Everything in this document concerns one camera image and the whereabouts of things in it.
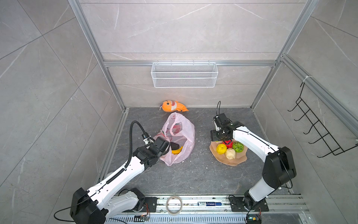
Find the dark avocado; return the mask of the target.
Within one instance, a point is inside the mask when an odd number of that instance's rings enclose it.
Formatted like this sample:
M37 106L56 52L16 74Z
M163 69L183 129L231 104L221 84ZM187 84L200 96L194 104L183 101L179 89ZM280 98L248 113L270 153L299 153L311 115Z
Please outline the dark avocado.
M179 150L180 149L180 145L175 142L170 142L170 147L171 147L171 150Z

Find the red fruit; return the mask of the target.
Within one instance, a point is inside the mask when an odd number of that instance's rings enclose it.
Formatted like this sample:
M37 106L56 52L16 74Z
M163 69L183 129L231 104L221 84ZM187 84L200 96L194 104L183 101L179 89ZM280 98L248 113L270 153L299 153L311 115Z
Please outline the red fruit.
M232 148L233 147L233 141L223 141L223 144L227 147L227 148Z

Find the yellow bell pepper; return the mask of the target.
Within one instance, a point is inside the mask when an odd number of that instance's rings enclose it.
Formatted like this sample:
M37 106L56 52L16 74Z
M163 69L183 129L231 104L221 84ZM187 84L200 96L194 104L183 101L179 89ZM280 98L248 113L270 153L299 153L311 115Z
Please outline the yellow bell pepper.
M219 154L219 155L222 155L222 154L225 154L227 151L227 146L223 143L221 144L218 144L217 147L216 147L216 152Z

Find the green fruit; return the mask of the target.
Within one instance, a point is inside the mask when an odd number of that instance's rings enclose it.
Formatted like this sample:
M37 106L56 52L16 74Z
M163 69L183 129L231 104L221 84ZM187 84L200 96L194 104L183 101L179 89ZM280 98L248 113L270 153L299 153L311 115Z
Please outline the green fruit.
M232 149L237 153L241 153L244 150L244 145L240 142L234 142L232 145Z

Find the pale round fruit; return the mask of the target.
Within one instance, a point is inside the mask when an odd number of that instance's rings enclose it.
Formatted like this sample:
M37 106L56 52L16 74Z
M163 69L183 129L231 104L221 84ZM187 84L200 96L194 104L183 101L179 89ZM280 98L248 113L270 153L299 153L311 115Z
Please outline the pale round fruit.
M225 157L228 160L233 160L233 159L236 158L236 152L232 148L228 148L226 153L225 153Z

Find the pink plastic bag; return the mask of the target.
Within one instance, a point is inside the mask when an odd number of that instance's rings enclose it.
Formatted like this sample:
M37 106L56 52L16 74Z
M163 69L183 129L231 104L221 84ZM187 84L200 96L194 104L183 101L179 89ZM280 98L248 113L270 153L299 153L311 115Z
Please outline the pink plastic bag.
M179 145L178 154L173 154L173 148L170 147L169 152L160 158L167 166L172 166L183 162L192 153L195 145L195 127L184 115L172 113L154 139L158 137Z

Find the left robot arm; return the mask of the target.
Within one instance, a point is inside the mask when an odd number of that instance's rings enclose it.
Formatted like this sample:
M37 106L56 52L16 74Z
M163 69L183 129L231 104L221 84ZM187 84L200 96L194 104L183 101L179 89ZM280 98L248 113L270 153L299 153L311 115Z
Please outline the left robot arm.
M78 189L72 198L70 216L76 224L103 224L117 214L139 210L145 196L132 189L115 196L131 179L159 162L170 149L170 142L158 137L149 138L145 145L137 148L125 163L100 183L88 190Z

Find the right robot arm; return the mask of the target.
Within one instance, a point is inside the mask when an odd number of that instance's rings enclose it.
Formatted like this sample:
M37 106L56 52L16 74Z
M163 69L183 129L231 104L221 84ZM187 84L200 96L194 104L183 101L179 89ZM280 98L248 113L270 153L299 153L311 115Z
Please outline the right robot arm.
M278 147L251 132L242 123L232 122L224 113L213 117L215 130L210 131L214 141L235 140L254 152L263 162L262 178L244 194L246 210L256 207L272 192L296 177L296 167L292 151Z

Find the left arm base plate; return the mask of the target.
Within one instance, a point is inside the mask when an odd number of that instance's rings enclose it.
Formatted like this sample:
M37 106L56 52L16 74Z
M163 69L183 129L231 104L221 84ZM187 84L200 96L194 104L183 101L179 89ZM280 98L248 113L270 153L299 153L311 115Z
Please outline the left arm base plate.
M134 212L155 212L157 209L157 197L146 197L138 201L136 206L132 209Z

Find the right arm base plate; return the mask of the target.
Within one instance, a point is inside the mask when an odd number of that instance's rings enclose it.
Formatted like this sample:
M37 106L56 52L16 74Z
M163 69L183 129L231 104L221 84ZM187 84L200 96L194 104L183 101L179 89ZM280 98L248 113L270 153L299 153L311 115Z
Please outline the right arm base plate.
M244 212L244 211L269 211L266 199L262 199L259 202L252 201L246 197L236 197L230 195L228 197L229 204L232 212Z

